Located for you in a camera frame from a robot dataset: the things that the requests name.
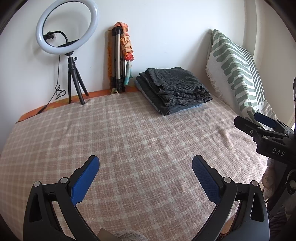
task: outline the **stack of folded clothes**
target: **stack of folded clothes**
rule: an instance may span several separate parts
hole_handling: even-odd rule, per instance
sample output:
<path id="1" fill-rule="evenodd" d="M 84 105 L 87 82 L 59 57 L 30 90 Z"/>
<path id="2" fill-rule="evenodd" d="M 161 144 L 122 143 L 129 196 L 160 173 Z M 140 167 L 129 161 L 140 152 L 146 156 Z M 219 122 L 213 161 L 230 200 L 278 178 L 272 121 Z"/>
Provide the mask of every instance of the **stack of folded clothes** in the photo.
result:
<path id="1" fill-rule="evenodd" d="M 206 87 L 188 70 L 147 69 L 134 81 L 154 108 L 163 115 L 212 100 Z"/>

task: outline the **tripod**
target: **tripod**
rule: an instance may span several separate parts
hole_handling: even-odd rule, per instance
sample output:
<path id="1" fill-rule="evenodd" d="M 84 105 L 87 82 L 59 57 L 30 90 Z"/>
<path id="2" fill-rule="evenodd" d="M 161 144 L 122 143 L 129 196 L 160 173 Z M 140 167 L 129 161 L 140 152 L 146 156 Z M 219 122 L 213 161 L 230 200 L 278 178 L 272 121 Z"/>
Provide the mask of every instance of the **tripod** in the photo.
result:
<path id="1" fill-rule="evenodd" d="M 76 88 L 76 91 L 77 91 L 77 94 L 78 94 L 78 97 L 79 97 L 79 100 L 80 100 L 80 103 L 82 105 L 85 104 L 84 102 L 84 99 L 83 99 L 83 96 L 82 96 L 82 93 L 81 93 L 81 89 L 80 89 L 80 86 L 79 84 L 81 85 L 84 93 L 86 94 L 86 96 L 89 96 L 85 86 L 84 86 L 84 83 L 81 79 L 81 76 L 78 72 L 78 69 L 76 68 L 76 64 L 75 64 L 75 60 L 77 60 L 77 57 L 73 58 L 72 57 L 72 54 L 73 52 L 70 52 L 70 53 L 67 53 L 65 54 L 66 56 L 69 56 L 68 58 L 68 94 L 69 94 L 69 104 L 71 103 L 72 99 L 71 99 L 71 77 L 73 79 L 73 82 L 74 82 L 74 85 L 75 85 L 75 88 Z"/>

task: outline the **bedspread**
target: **bedspread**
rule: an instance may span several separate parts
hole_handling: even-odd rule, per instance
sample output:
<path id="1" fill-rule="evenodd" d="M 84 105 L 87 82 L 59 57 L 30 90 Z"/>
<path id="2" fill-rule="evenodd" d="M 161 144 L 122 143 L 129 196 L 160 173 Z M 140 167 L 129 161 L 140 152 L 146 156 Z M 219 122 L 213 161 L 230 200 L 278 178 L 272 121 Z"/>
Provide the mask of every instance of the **bedspread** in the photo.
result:
<path id="1" fill-rule="evenodd" d="M 215 206 L 192 171 L 195 155 L 236 182 L 259 180 L 265 171 L 267 158 L 234 127 L 235 116 L 215 97 L 162 116 L 137 92 L 88 99 L 17 123 L 0 158 L 0 213 L 22 240 L 32 184 L 56 183 L 96 155 L 100 170 L 77 204 L 95 233 L 133 229 L 150 241 L 189 241 Z"/>

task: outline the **gray knitted fabric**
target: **gray knitted fabric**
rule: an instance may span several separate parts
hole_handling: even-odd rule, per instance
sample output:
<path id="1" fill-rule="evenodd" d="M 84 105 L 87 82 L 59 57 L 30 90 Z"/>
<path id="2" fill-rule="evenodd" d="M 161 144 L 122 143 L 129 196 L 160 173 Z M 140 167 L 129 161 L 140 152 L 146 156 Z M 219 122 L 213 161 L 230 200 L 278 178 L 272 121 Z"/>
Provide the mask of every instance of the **gray knitted fabric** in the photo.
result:
<path id="1" fill-rule="evenodd" d="M 144 235 L 134 230 L 122 230 L 114 234 L 122 241 L 148 241 Z"/>

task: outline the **ring light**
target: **ring light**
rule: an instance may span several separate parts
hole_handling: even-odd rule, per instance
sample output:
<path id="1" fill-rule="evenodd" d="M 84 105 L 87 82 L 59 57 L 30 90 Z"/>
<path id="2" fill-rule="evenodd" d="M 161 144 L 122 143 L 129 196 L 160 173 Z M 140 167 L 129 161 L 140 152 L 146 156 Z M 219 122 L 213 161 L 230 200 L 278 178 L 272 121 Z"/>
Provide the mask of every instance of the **ring light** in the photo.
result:
<path id="1" fill-rule="evenodd" d="M 67 2 L 80 2 L 86 5 L 89 11 L 91 12 L 91 22 L 90 22 L 89 28 L 79 40 L 77 40 L 76 42 L 72 43 L 69 46 L 54 47 L 48 44 L 43 37 L 44 23 L 53 10 L 55 10 L 57 7 Z M 36 40 L 39 46 L 47 53 L 50 53 L 50 54 L 70 53 L 86 43 L 86 41 L 93 35 L 94 31 L 96 30 L 98 21 L 99 21 L 98 7 L 93 0 L 57 0 L 53 4 L 51 4 L 41 15 L 36 27 Z"/>

